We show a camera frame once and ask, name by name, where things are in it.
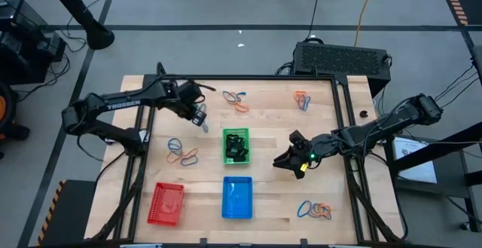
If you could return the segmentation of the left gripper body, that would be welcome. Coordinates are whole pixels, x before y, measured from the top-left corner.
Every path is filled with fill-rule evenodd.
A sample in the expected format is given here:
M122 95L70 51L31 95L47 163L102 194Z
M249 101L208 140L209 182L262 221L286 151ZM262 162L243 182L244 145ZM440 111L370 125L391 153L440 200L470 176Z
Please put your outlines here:
M196 101L203 95L200 86L193 81L187 81L175 89L179 101L175 104L175 113L179 117L194 117L197 112Z

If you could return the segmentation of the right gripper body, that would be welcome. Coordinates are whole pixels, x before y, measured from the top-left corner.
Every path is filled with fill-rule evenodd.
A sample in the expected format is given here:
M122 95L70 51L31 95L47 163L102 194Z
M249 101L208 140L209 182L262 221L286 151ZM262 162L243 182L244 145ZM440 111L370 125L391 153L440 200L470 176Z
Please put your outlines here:
M337 154L337 138L321 134L311 140L302 139L295 143L295 153L302 164L319 163L323 158Z

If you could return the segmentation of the rubber band cluster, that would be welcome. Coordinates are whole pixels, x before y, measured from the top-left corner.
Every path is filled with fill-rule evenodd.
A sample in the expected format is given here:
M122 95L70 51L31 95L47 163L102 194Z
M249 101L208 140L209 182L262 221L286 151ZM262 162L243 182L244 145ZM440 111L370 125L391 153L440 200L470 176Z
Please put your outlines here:
M325 219L321 216L317 216L316 213L315 213L315 206L317 205L318 203L315 203L313 204L313 207L311 209L311 212L310 212L310 216L313 217L313 218L320 218L320 219Z

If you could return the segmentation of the green plastic basket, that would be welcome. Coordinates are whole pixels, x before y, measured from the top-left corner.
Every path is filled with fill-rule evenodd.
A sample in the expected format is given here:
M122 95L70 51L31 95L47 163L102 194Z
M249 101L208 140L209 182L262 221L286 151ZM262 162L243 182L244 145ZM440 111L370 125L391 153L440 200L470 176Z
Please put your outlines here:
M225 140L226 136L228 134L236 134L238 136L242 136L246 139L246 145L245 147L249 150L249 153L246 155L246 161L243 163L232 163L231 158L226 158L225 157L225 150L226 150L226 145L225 145ZM251 163L251 149L250 149L250 140L249 140L249 129L248 128L225 128L223 129L223 137L222 137L222 160L224 164L250 164Z

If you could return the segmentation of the blue plastic basket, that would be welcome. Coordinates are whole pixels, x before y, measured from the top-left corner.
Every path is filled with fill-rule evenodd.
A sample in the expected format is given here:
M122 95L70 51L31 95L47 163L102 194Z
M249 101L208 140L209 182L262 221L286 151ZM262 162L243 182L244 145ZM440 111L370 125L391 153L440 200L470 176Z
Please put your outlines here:
M253 182L250 176L223 178L221 217L251 219L253 217Z

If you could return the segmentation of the black perforated computer case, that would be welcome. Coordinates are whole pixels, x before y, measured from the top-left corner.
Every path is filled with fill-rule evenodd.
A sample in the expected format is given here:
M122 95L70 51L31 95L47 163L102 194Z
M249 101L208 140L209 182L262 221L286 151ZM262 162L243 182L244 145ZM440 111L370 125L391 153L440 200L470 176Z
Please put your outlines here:
M376 95L390 81L391 56L380 49L350 47L312 42L298 42L294 49L292 73L316 73L368 79L371 93Z

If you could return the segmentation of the red plastic basket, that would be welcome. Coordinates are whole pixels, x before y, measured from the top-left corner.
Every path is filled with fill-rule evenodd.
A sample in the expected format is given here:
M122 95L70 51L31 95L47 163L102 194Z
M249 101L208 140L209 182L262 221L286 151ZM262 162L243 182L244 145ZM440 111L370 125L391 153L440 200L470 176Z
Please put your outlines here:
M184 186L158 182L148 213L148 224L176 227L183 207Z

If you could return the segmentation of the white paper sheet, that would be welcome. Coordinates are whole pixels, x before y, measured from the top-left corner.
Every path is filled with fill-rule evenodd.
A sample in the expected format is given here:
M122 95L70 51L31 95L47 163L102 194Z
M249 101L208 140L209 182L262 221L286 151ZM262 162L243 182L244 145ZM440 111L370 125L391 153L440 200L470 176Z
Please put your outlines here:
M395 160L404 158L413 152L425 148L428 144L426 142L419 142L413 139L406 139L402 137L395 137L393 141L393 148L395 152ZM426 182L437 184L437 176L435 174L435 167L432 161L417 165L410 169L402 170L398 173L402 179L408 179L417 182Z

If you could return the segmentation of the black pole stand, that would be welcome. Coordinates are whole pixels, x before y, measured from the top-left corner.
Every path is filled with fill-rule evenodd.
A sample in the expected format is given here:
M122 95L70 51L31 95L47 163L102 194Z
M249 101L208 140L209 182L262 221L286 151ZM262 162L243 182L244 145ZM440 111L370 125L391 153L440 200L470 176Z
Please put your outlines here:
M60 0L73 18L83 27L87 45L93 50L107 48L114 42L114 33L96 20L82 0Z

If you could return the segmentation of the black metal stand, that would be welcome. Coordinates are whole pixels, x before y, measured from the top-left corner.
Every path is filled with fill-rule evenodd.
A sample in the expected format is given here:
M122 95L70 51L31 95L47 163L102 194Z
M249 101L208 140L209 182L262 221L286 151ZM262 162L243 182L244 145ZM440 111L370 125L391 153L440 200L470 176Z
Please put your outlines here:
M460 207L460 210L468 217L466 222L470 223L470 231L482 232L482 220L479 219L471 189L473 186L482 185L482 170L470 173L463 153L464 148L472 145L479 145L482 151L482 122L441 141L430 139L426 142L428 145L425 148L398 160L395 160L393 141L394 137L389 138L383 147L389 171L395 178L397 186L406 190L440 194L448 199L452 197L463 199L465 206ZM398 176L400 171L428 161L434 164L437 184L411 181Z

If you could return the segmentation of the black equipment stack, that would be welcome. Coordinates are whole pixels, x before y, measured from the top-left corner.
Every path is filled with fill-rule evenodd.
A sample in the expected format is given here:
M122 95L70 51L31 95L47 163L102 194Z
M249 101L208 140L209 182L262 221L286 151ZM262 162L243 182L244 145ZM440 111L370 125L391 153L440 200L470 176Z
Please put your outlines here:
M9 85L45 80L63 59L66 42L25 0L0 0L0 80Z

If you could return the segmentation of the orange black wheeled device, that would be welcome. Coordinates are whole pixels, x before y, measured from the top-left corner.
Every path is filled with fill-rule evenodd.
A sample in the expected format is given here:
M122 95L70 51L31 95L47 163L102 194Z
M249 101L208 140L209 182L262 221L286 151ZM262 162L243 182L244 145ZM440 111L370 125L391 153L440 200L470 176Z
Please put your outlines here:
M30 129L15 123L18 94L0 80L0 139L25 140Z

